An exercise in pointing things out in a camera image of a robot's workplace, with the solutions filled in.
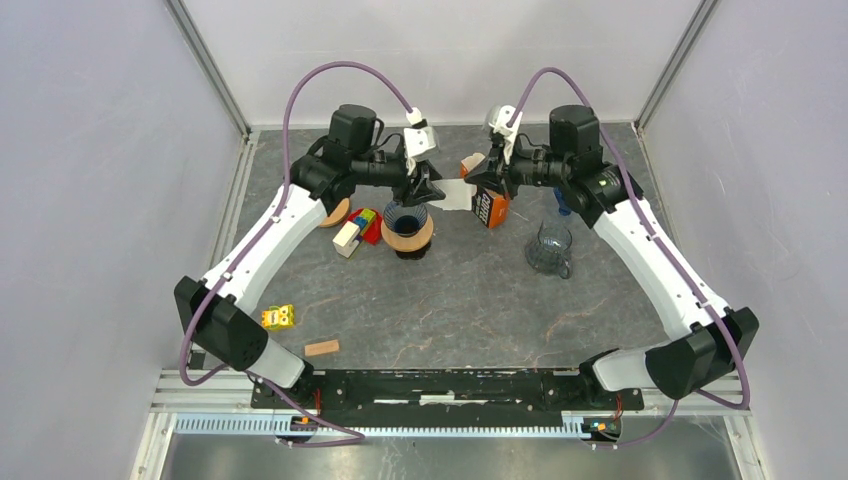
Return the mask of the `orange coffee filter box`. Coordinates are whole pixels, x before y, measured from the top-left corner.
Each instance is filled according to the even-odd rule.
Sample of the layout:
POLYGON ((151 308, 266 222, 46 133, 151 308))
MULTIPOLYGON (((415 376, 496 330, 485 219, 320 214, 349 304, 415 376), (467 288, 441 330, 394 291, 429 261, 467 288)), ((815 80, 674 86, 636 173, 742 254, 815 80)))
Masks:
MULTIPOLYGON (((465 157, 460 162, 460 177, 464 179, 484 159, 484 154, 480 152, 465 157)), ((471 211, 489 229, 502 225, 508 216, 510 201, 492 190, 476 185, 472 185, 472 188, 471 211)))

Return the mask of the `white paper coffee filter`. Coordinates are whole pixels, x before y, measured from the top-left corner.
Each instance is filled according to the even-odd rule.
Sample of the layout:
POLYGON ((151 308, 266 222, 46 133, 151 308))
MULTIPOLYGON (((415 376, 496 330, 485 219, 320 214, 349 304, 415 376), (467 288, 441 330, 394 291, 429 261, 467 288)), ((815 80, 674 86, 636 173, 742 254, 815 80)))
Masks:
POLYGON ((436 180, 433 184, 445 194, 441 200, 432 200, 428 204, 445 211, 470 211, 472 198, 477 192, 477 186, 466 183, 463 179, 436 180))

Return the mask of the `dark brown dripper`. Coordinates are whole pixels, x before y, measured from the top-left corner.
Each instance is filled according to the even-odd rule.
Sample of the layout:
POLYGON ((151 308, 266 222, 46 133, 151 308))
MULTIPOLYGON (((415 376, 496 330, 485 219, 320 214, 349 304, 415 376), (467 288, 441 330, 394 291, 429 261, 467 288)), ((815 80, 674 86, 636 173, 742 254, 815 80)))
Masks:
POLYGON ((431 243, 427 243, 421 248, 413 251, 396 250, 395 255, 401 260, 421 260, 426 256, 431 246, 431 243))

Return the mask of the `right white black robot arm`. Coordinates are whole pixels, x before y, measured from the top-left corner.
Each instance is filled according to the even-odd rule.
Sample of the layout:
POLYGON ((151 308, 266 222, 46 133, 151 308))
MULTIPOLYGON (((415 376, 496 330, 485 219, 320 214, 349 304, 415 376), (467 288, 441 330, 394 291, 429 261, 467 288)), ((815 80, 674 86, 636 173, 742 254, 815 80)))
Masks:
POLYGON ((496 106, 486 126, 489 153, 465 174, 467 183, 508 198, 522 186, 560 190, 575 212, 627 266, 662 322, 666 341, 613 350, 585 361, 577 382, 580 400, 602 408, 618 391, 654 387, 680 400, 705 395, 706 386, 736 373, 747 406, 750 386, 744 357, 759 329, 751 309, 732 308, 706 285, 661 228, 643 190, 621 160, 604 159, 608 134, 584 105, 549 115, 549 141, 534 145, 519 131, 521 112, 496 106))

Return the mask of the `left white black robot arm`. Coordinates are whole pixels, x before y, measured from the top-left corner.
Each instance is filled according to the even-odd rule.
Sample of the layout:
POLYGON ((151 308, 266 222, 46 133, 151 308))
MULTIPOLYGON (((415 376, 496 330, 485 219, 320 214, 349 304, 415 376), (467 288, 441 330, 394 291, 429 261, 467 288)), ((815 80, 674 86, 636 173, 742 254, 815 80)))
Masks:
POLYGON ((438 146, 435 132, 416 107, 389 152, 375 139, 380 120, 368 107, 343 104, 326 135, 289 165, 283 185, 245 237, 200 279, 185 276, 174 296, 184 331, 182 354, 198 345, 224 366, 276 385, 290 407, 314 394, 308 363, 272 340, 252 319, 268 284, 298 245, 350 198, 358 186, 388 187, 394 200, 418 206, 442 200, 440 176, 427 160, 438 146))

